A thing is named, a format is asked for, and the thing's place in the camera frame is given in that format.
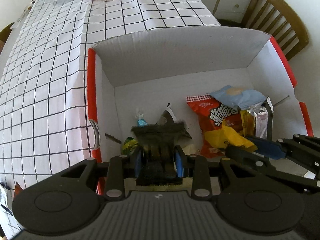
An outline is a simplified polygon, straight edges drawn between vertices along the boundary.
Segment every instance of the red snack bag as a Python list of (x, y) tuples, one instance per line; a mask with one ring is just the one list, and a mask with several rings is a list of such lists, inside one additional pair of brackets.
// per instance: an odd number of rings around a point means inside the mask
[[(240, 111), (225, 106), (209, 94), (187, 97), (187, 104), (198, 115), (202, 133), (221, 129), (223, 119), (237, 132), (243, 129)], [(223, 154), (204, 140), (201, 155), (213, 158)]]

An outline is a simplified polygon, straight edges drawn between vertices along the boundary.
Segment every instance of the yellow snack bag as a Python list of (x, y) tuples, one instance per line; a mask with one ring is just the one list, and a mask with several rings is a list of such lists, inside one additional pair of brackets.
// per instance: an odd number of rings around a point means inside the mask
[(240, 115), (243, 127), (243, 134), (239, 134), (244, 137), (247, 135), (254, 135), (254, 117), (246, 110), (241, 110)]
[(257, 149), (253, 142), (239, 135), (233, 128), (226, 126), (225, 120), (222, 121), (222, 127), (220, 130), (205, 132), (204, 139), (215, 148), (225, 149), (229, 144), (231, 144), (238, 147), (244, 147), (245, 150), (250, 152)]

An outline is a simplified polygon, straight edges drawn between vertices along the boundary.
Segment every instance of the white tablecloth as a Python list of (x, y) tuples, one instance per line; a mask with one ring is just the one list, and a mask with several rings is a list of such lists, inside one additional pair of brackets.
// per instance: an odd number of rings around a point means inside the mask
[[(37, 0), (0, 81), (0, 182), (25, 188), (91, 156), (88, 48), (126, 33), (189, 25), (219, 23), (200, 0)], [(2, 224), (8, 236), (18, 232)]]

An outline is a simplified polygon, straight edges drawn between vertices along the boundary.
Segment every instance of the drawer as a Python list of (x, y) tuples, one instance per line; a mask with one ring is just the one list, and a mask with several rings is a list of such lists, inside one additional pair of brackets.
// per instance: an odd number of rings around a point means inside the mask
[(241, 23), (244, 13), (234, 13), (234, 12), (216, 12), (214, 17), (217, 19), (230, 20), (233, 22)]
[(245, 13), (251, 0), (220, 0), (217, 12)]

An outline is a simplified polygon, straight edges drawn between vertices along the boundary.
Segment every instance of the yellow packaging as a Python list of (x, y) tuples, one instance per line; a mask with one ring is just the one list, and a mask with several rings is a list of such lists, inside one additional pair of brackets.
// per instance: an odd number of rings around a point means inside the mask
[(238, 134), (233, 128), (226, 125), (225, 120), (222, 121), (220, 130), (208, 131), (204, 133), (204, 139), (215, 148), (227, 148), (227, 146), (234, 145), (244, 147), (247, 151), (255, 151), (257, 147), (255, 144)]
[(138, 141), (132, 137), (128, 137), (122, 146), (122, 154), (131, 155), (135, 148), (139, 145)]
[(240, 111), (243, 134), (242, 136), (254, 135), (254, 117), (248, 113), (246, 110)]

